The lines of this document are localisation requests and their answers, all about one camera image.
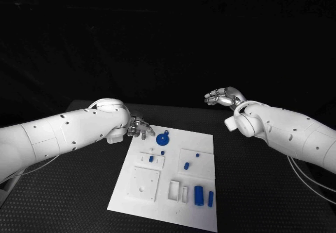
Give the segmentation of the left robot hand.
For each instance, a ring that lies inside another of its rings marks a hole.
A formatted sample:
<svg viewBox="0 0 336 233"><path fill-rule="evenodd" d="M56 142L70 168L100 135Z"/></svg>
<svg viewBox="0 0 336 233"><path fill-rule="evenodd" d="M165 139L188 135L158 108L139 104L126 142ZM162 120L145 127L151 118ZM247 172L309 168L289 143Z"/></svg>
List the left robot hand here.
<svg viewBox="0 0 336 233"><path fill-rule="evenodd" d="M155 136L155 132L149 124L138 116L131 116L126 135L129 137L141 137L141 140L145 140L146 135Z"/></svg>

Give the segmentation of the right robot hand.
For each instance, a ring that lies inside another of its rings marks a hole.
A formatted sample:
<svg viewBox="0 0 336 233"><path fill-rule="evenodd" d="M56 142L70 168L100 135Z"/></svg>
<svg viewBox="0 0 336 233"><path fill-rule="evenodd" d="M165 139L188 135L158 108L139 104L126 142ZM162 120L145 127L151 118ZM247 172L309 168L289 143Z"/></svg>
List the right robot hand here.
<svg viewBox="0 0 336 233"><path fill-rule="evenodd" d="M204 103L210 106L220 104L233 111L234 108L246 101L245 96L233 87L219 88L204 95Z"/></svg>

